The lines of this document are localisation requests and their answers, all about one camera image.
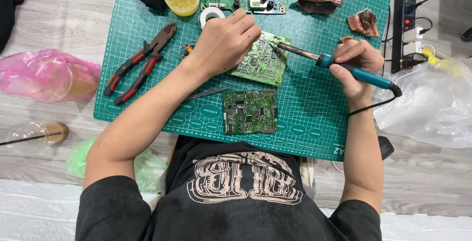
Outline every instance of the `clear plastic bag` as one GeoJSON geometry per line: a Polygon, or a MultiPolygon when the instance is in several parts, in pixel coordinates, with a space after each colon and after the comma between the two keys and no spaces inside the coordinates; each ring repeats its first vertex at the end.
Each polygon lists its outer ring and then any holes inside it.
{"type": "Polygon", "coordinates": [[[100,69],[57,49],[17,53],[0,60],[0,90],[43,103],[88,100],[97,92],[100,69]]]}
{"type": "MultiPolygon", "coordinates": [[[[380,130],[443,148],[472,148],[472,73],[462,62],[420,64],[390,79],[403,95],[374,110],[380,130]]],[[[393,97],[383,89],[374,96],[374,103],[393,97]]]]}
{"type": "MultiPolygon", "coordinates": [[[[87,154],[95,139],[77,144],[67,159],[66,173],[84,178],[86,172],[87,154]]],[[[156,194],[160,188],[159,179],[167,168],[164,160],[145,149],[134,159],[134,175],[138,183],[139,192],[156,194]]]]}

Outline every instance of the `person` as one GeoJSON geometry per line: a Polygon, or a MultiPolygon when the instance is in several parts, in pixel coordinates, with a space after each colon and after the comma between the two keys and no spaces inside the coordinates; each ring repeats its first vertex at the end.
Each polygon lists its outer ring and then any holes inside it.
{"type": "MultiPolygon", "coordinates": [[[[179,136],[153,212],[134,180],[134,158],[156,139],[177,106],[212,76],[241,63],[261,35],[244,9],[211,19],[192,53],[102,132],[88,156],[75,240],[381,240],[383,166],[372,111],[348,119],[345,186],[327,218],[301,184],[298,156],[246,142],[179,136]]],[[[333,54],[378,72],[383,58],[364,40],[333,54]]],[[[371,105],[370,86],[330,67],[350,111],[371,105]]]]}

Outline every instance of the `pink plastic bag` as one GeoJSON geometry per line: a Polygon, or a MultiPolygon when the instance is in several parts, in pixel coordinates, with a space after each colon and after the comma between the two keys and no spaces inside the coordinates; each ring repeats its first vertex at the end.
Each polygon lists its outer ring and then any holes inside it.
{"type": "Polygon", "coordinates": [[[22,52],[0,60],[0,90],[43,103],[91,99],[100,65],[57,49],[22,52]]]}

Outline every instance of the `black t-shirt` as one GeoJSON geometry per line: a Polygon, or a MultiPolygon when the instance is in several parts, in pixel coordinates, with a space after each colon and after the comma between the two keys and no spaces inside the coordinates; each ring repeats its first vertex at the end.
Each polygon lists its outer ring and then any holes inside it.
{"type": "Polygon", "coordinates": [[[327,218],[304,193],[297,156],[183,136],[152,214],[133,179],[107,177],[80,196],[75,231],[77,241],[381,239],[380,217],[363,201],[327,218]]]}

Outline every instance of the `teal soldering iron handle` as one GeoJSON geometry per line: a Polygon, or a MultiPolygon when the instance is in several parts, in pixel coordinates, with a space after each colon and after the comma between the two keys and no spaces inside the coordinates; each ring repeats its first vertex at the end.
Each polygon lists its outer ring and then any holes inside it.
{"type": "MultiPolygon", "coordinates": [[[[332,64],[337,64],[334,61],[334,58],[331,55],[322,53],[319,57],[318,60],[316,61],[316,66],[320,68],[329,68],[332,64]]],[[[371,85],[380,87],[382,89],[389,89],[392,90],[393,94],[397,96],[401,96],[401,90],[400,88],[395,85],[392,81],[390,81],[387,78],[381,77],[379,75],[373,74],[372,72],[365,71],[360,68],[356,68],[352,66],[351,64],[347,63],[338,63],[345,69],[351,72],[354,78],[356,78],[359,81],[364,81],[367,82],[371,85]]]]}

